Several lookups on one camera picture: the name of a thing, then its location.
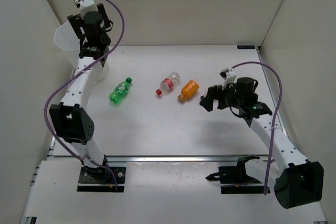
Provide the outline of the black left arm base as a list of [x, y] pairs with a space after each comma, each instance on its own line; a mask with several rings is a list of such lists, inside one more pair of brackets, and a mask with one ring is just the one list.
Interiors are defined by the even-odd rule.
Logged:
[[110, 166], [109, 170], [82, 166], [78, 178], [78, 192], [123, 193], [127, 168], [124, 166]]

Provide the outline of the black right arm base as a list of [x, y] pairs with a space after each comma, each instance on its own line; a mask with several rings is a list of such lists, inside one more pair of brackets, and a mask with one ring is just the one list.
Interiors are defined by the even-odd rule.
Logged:
[[237, 159], [236, 166], [220, 166], [218, 172], [209, 174], [208, 182], [220, 182], [222, 195], [263, 194], [264, 186], [261, 182], [246, 173], [246, 163], [260, 160], [256, 155], [249, 155]]

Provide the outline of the green plastic soda bottle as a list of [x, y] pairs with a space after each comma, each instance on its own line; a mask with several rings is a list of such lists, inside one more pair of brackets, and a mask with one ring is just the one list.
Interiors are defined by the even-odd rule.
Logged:
[[132, 79], [127, 77], [124, 81], [120, 82], [116, 88], [110, 93], [109, 100], [117, 105], [119, 104], [130, 90]]

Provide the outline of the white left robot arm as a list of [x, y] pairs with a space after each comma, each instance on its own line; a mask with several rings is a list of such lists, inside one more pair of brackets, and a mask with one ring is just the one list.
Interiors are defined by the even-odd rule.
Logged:
[[49, 114], [56, 134], [74, 148], [82, 157], [82, 165], [92, 169], [92, 176], [98, 182], [105, 182], [110, 176], [105, 155], [93, 140], [95, 125], [86, 109], [88, 99], [105, 61], [98, 59], [109, 49], [107, 35], [110, 23], [104, 6], [93, 0], [79, 2], [80, 13], [68, 16], [68, 21], [80, 40], [79, 60], [73, 81], [59, 104], [50, 106]]

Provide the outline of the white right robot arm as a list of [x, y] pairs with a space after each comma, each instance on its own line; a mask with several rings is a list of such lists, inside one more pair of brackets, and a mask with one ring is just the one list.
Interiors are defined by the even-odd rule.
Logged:
[[268, 165], [256, 155], [240, 157], [234, 167], [220, 167], [206, 177], [221, 184], [245, 185], [249, 182], [267, 183], [269, 191], [285, 209], [320, 201], [323, 191], [324, 169], [319, 162], [311, 162], [291, 143], [273, 120], [267, 104], [258, 100], [255, 92], [258, 81], [242, 77], [232, 83], [209, 87], [201, 96], [200, 106], [210, 112], [214, 101], [218, 109], [238, 109], [236, 117], [243, 119], [269, 150], [276, 166], [266, 171]]

